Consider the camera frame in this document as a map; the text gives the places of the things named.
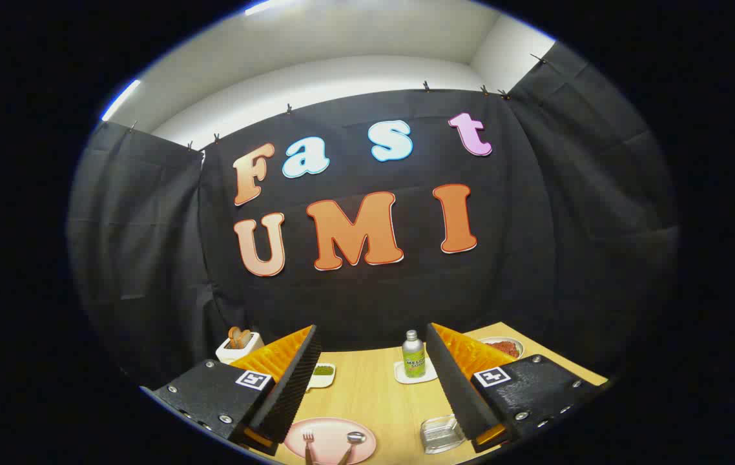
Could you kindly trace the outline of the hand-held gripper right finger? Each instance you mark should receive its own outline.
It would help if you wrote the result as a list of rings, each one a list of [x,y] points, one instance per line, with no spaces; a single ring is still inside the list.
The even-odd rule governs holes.
[[[435,323],[427,326],[426,350],[453,414],[477,453],[532,439],[605,388],[545,355],[515,359]]]

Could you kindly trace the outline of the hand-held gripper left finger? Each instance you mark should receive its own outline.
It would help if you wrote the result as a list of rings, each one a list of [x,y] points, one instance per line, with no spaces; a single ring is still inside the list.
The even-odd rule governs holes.
[[[309,325],[246,356],[206,359],[157,389],[161,408],[235,448],[273,456],[287,438],[322,351]]]

